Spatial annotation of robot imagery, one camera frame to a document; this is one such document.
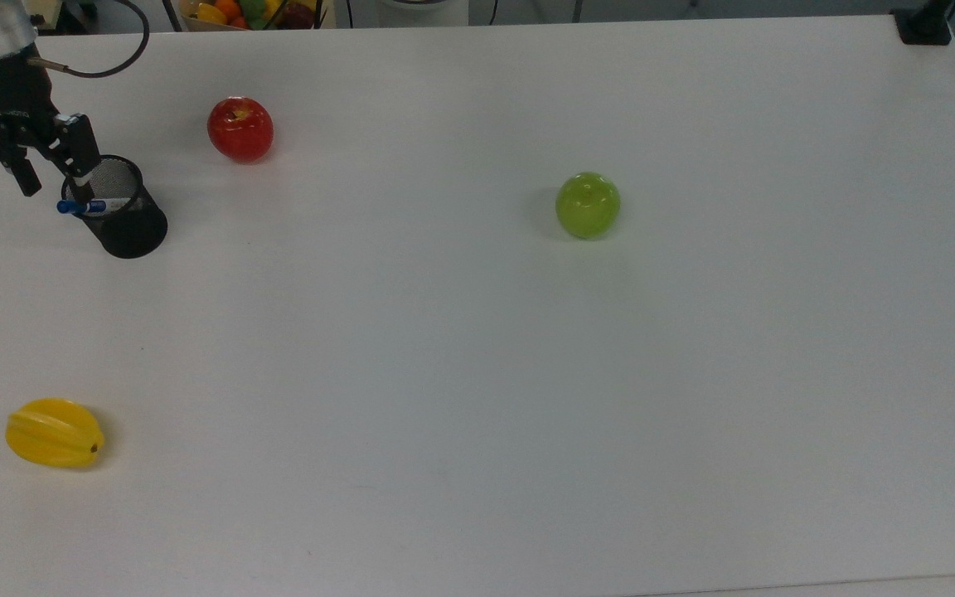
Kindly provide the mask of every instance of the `white table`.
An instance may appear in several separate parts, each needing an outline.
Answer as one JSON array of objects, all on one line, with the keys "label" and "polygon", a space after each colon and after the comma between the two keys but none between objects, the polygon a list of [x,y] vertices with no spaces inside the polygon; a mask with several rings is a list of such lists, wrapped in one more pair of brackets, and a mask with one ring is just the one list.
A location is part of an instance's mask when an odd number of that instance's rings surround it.
[{"label": "white table", "polygon": [[[667,595],[666,597],[683,597],[683,595]],[[955,597],[955,577],[727,590],[727,592],[717,592],[717,597]]]},{"label": "white table", "polygon": [[[135,36],[41,39],[76,68]],[[170,219],[0,168],[0,596],[955,574],[955,45],[890,17],[155,35],[54,76]],[[276,118],[231,166],[205,117]],[[622,190],[595,242],[557,185]],[[96,468],[14,456],[65,396]]]}]

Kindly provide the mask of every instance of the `marker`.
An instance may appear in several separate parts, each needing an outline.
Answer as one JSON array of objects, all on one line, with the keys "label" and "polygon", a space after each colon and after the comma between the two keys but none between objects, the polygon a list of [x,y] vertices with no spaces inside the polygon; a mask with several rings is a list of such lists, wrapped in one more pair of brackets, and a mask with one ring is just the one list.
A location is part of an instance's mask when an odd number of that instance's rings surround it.
[{"label": "marker", "polygon": [[61,200],[57,202],[58,214],[111,214],[121,207],[128,205],[128,197],[115,197],[114,199],[95,199],[87,201],[86,205],[80,205],[76,201]]}]

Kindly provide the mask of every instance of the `apple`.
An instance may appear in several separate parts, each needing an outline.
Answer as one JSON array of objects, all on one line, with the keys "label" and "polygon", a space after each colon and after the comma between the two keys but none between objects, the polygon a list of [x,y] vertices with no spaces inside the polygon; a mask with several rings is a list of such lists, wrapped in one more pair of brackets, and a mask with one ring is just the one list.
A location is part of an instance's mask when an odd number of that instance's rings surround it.
[{"label": "apple", "polygon": [[315,27],[315,12],[306,5],[290,2],[282,11],[280,29],[312,29]]},{"label": "apple", "polygon": [[565,231],[586,239],[609,230],[620,209],[618,187],[595,172],[570,177],[555,201],[555,214]]},{"label": "apple", "polygon": [[272,147],[275,125],[268,110],[255,99],[230,97],[209,114],[209,140],[238,163],[261,159]]}]

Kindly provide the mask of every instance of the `pen holder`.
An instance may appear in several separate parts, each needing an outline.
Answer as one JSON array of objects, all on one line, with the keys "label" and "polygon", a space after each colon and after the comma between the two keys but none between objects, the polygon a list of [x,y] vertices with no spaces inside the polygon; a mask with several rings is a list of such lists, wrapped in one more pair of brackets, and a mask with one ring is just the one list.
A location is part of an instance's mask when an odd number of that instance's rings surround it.
[{"label": "pen holder", "polygon": [[[103,155],[102,162],[91,170],[90,189],[94,193],[90,199],[106,203],[128,200],[114,211],[75,214],[110,255],[133,260],[157,249],[167,234],[167,218],[143,186],[137,166],[117,155]],[[68,181],[61,186],[61,199],[75,200]]]}]

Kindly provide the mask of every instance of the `green apple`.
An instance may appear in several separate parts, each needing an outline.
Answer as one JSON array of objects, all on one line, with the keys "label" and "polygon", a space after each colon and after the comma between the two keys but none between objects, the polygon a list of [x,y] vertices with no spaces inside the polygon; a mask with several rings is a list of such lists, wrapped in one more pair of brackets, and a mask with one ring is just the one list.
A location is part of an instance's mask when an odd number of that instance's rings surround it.
[{"label": "green apple", "polygon": [[570,177],[558,190],[555,214],[565,231],[579,238],[605,233],[618,218],[621,196],[618,187],[602,174],[582,172]]}]

